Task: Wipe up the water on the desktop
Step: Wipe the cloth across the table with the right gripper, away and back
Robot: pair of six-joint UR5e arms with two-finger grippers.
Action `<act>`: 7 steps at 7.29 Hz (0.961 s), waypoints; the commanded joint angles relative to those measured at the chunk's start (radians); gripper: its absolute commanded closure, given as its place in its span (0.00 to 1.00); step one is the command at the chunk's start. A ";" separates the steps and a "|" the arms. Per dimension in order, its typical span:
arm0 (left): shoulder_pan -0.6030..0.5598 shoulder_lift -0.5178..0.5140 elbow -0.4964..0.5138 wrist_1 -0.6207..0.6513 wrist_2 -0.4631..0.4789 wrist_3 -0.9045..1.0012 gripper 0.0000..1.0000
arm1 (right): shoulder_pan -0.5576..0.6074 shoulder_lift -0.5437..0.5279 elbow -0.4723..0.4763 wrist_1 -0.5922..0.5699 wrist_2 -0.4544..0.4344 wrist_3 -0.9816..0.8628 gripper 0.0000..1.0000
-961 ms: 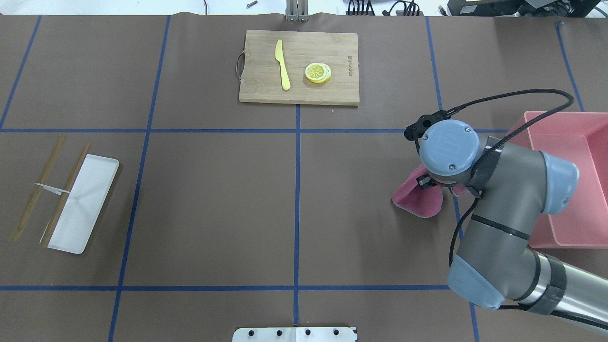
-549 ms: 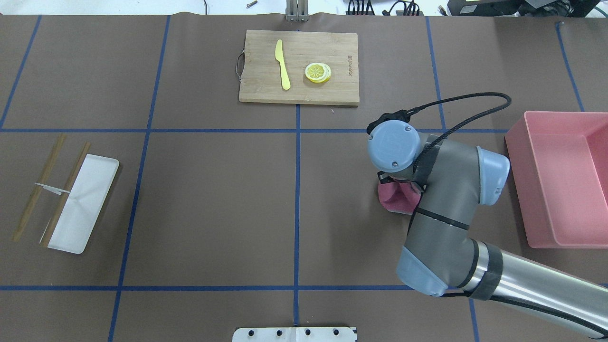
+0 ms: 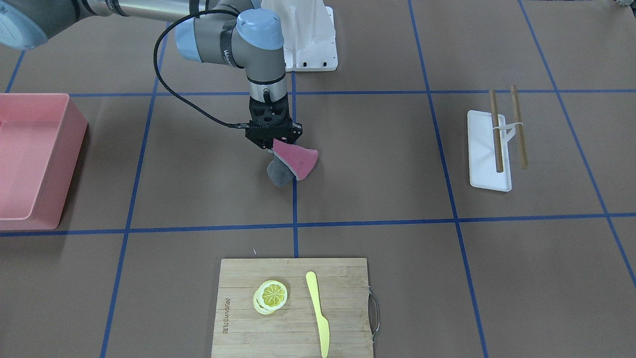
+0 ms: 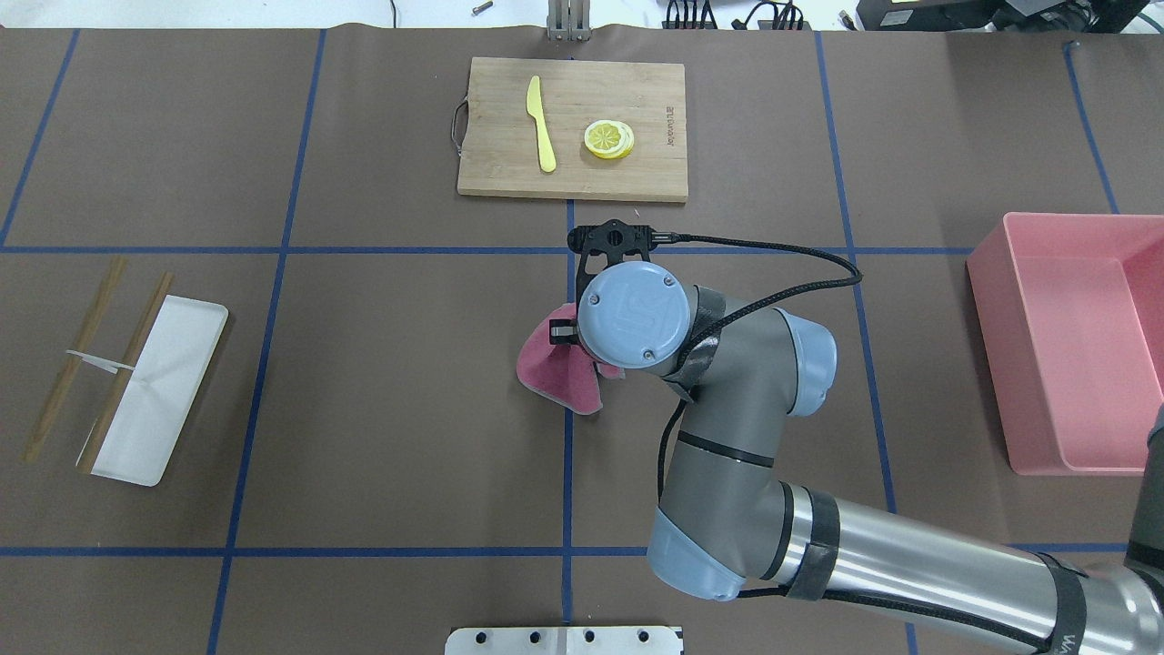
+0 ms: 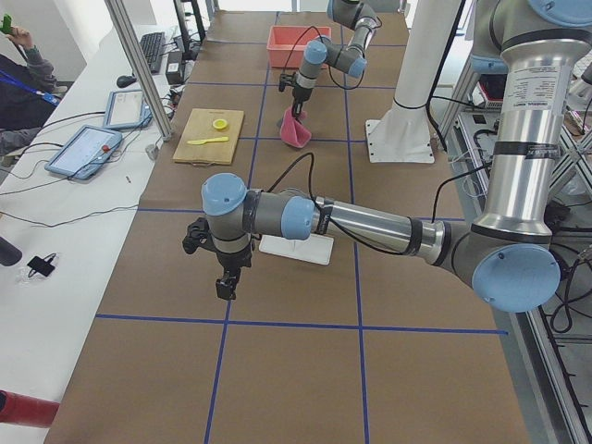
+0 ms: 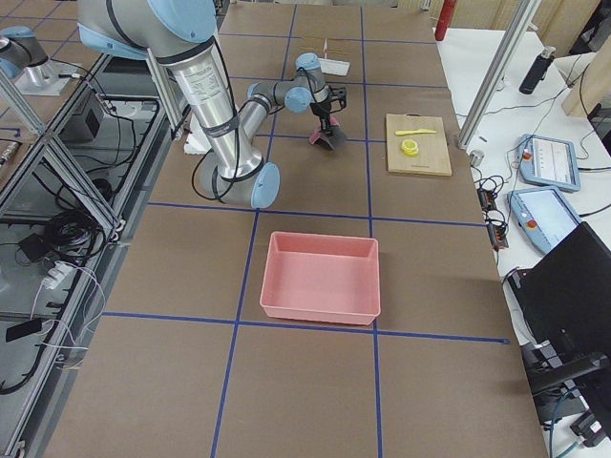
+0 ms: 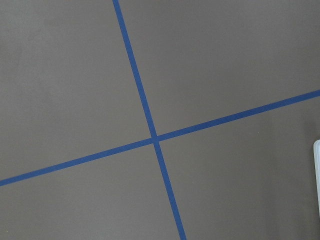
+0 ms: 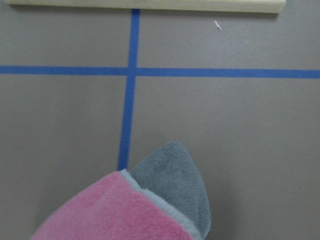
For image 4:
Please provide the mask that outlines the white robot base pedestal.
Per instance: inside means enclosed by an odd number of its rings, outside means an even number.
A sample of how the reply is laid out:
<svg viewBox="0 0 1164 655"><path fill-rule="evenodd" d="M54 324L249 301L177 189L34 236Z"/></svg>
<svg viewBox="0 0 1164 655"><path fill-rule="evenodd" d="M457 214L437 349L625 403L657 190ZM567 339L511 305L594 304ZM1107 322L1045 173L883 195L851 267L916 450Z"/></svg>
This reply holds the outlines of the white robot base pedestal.
<svg viewBox="0 0 1164 655"><path fill-rule="evenodd" d="M545 626L457 629L445 654L684 654L683 631L669 626Z"/></svg>

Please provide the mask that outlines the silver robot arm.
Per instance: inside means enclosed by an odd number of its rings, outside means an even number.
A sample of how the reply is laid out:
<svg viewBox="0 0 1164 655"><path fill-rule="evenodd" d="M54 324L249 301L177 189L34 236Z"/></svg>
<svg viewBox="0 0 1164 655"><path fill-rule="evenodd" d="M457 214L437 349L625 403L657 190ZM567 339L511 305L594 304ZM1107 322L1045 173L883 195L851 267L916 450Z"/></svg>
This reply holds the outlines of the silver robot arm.
<svg viewBox="0 0 1164 655"><path fill-rule="evenodd" d="M552 343L639 369L680 398L646 557L711 601L840 601L1013 654L1161 653L1161 423L1147 436L1129 549L1081 568L778 479L786 423L823 406L838 348L823 325L687 285L643 261L581 275Z"/></svg>

